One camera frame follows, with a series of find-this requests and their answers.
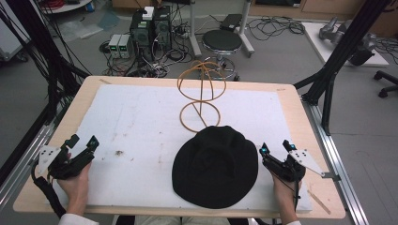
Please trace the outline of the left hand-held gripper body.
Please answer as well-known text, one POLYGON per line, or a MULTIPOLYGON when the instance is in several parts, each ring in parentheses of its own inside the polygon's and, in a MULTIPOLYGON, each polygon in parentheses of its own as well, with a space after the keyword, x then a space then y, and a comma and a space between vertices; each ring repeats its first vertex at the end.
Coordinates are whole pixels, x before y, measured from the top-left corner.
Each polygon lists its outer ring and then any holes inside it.
POLYGON ((54 179, 66 180, 80 174, 94 158, 95 148, 87 146, 80 154, 69 158, 69 147, 44 145, 39 149, 38 173, 47 172, 54 179))

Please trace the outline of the black brimmed hat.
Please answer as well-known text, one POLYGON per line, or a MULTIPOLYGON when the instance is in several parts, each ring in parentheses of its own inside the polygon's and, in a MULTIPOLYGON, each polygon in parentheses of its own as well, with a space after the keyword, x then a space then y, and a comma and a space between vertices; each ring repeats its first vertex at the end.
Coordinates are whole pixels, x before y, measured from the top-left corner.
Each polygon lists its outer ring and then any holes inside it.
POLYGON ((206 127, 185 142, 172 169, 174 192, 210 209, 230 207, 253 188, 258 154, 252 141, 232 127, 206 127))

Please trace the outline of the orange wire hat stand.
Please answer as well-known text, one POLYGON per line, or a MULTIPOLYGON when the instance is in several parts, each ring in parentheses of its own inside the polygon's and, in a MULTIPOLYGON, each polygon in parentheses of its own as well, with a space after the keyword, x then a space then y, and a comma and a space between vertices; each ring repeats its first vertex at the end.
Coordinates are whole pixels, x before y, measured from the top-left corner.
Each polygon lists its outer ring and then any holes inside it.
POLYGON ((188 100, 179 112, 179 122, 188 131, 218 126, 222 114, 214 105, 226 91, 221 67, 213 62, 194 61, 176 80, 178 92, 188 100))

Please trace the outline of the person's left hand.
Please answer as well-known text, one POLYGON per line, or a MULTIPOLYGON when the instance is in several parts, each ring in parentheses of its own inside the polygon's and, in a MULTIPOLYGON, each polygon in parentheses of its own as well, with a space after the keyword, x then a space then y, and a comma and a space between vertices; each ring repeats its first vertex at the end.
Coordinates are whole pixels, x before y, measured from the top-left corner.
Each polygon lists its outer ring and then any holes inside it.
POLYGON ((86 165, 75 177, 66 180, 58 179, 58 185, 65 191, 68 196, 69 204, 83 205, 88 200, 88 182, 89 170, 91 164, 86 165))

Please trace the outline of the person's right hand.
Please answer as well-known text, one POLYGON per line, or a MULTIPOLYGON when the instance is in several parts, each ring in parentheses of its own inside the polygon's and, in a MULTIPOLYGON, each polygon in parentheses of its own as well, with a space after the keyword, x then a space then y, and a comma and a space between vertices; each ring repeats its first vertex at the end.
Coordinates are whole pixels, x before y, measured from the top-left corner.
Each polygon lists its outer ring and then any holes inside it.
POLYGON ((301 182, 285 182, 277 175, 272 175, 273 191, 276 201, 281 209, 283 208, 296 208, 296 192, 301 188, 301 182))

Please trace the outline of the thin wooden stick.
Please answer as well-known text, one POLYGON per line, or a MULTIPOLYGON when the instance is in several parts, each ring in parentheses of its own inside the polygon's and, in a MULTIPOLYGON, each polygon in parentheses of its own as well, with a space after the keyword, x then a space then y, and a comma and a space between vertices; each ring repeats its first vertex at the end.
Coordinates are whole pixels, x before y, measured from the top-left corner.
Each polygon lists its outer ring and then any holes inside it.
POLYGON ((319 204, 319 206, 328 214, 331 214, 331 211, 327 208, 327 206, 310 190, 307 190, 309 195, 314 199, 315 202, 319 204))

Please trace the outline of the grey bench power supply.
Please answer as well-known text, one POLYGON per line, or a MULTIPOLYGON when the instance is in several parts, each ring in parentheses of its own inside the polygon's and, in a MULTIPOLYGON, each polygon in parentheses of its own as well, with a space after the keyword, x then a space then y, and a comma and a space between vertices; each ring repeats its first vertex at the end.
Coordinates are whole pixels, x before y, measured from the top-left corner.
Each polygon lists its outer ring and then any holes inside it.
POLYGON ((115 34, 115 35, 112 35, 112 37, 108 43, 108 47, 109 47, 110 53, 113 58, 120 57, 120 52, 118 49, 118 43, 119 43, 120 39, 121 39, 121 36, 118 34, 115 34))
POLYGON ((118 42, 118 49, 122 58, 130 58, 132 55, 132 42, 130 35, 122 35, 118 42))

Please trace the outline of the white platform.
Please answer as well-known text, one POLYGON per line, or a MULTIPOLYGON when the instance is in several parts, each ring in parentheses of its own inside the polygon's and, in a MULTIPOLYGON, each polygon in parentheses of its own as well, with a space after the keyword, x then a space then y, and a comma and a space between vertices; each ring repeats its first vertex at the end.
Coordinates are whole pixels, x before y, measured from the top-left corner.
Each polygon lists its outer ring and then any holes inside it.
MULTIPOLYGON (((302 24, 305 27, 307 38, 312 42, 319 58, 323 63, 326 63, 335 49, 335 45, 329 40, 322 40, 319 38, 319 30, 324 26, 323 23, 316 22, 304 22, 302 24)), ((389 65, 389 63, 383 58, 383 56, 373 50, 373 56, 371 56, 364 64, 364 67, 382 68, 389 65)))

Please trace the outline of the clear plastic sheet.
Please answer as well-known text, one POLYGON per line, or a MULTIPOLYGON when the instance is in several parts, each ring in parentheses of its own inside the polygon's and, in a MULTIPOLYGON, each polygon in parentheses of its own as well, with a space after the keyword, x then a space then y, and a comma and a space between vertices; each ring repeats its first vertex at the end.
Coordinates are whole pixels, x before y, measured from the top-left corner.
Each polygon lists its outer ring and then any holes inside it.
POLYGON ((84 24, 82 21, 64 22, 59 25, 62 38, 66 41, 87 39, 99 32, 110 30, 119 24, 120 19, 113 13, 105 13, 98 23, 84 24))

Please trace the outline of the black round stool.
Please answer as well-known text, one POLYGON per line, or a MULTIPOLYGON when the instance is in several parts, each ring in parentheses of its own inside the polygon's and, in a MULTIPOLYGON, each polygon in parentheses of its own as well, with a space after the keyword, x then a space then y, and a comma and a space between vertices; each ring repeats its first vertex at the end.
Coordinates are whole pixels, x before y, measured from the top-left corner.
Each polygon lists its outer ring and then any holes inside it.
POLYGON ((205 59, 206 62, 214 63, 213 71, 223 74, 225 79, 230 77, 235 82, 240 80, 235 64, 227 58, 227 55, 235 54, 242 46, 242 40, 238 34, 227 30, 211 30, 202 36, 203 47, 214 53, 205 59))

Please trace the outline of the black computer tower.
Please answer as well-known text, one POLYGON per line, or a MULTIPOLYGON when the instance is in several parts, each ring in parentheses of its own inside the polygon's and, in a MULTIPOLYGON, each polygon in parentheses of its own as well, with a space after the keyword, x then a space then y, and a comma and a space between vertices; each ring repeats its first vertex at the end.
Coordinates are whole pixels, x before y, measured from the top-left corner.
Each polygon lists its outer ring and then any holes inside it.
POLYGON ((153 22, 144 20, 142 11, 136 11, 132 16, 130 34, 139 47, 148 47, 154 39, 153 22))
POLYGON ((156 8, 153 22, 158 45, 166 51, 171 50, 171 8, 169 6, 156 8))

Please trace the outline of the grey robot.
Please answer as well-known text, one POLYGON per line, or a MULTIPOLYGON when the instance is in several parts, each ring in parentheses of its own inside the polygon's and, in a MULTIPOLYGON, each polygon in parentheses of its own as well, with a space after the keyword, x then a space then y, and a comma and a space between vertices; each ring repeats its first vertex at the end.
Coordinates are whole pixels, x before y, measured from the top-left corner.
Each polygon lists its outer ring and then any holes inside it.
MULTIPOLYGON (((343 38, 345 32, 351 25, 352 21, 347 20, 342 23, 337 30, 334 30, 337 18, 333 17, 328 24, 324 25, 318 33, 318 37, 322 40, 328 39, 332 44, 337 45, 343 38)), ((363 65, 369 58, 374 56, 373 50, 376 47, 376 35, 367 33, 355 51, 348 57, 348 62, 353 66, 363 65)))

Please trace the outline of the black flat box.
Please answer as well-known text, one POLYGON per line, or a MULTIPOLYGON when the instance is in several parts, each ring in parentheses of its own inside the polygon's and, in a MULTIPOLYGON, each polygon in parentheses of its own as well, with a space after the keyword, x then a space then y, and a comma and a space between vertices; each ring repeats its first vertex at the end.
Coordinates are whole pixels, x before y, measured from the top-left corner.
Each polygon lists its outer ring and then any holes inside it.
POLYGON ((220 25, 221 30, 233 32, 242 19, 241 14, 228 14, 220 25))

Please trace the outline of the round white table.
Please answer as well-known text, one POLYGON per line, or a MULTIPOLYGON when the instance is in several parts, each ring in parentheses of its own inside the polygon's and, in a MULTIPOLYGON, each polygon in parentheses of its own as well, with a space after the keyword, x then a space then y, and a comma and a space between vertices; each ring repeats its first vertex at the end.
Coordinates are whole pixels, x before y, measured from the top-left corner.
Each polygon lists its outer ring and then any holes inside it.
POLYGON ((39 7, 46 14, 54 14, 78 8, 93 9, 92 2, 93 0, 42 0, 39 7))

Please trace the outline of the aluminium rail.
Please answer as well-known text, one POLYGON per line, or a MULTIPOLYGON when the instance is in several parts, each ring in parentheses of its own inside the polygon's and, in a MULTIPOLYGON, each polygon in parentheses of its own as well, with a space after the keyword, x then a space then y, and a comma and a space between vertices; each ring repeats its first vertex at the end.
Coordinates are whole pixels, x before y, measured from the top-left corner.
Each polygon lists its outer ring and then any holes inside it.
POLYGON ((16 153, 12 153, 4 168, 0 169, 0 212, 29 175, 38 158, 39 148, 51 139, 54 128, 54 123, 48 123, 30 129, 16 147, 16 153))
POLYGON ((302 100, 302 105, 309 118, 314 135, 320 146, 323 159, 328 165, 328 173, 339 174, 341 181, 333 182, 342 200, 344 210, 354 225, 369 225, 368 218, 360 204, 360 200, 351 184, 349 175, 344 167, 338 149, 330 135, 322 128, 322 113, 317 106, 302 100))

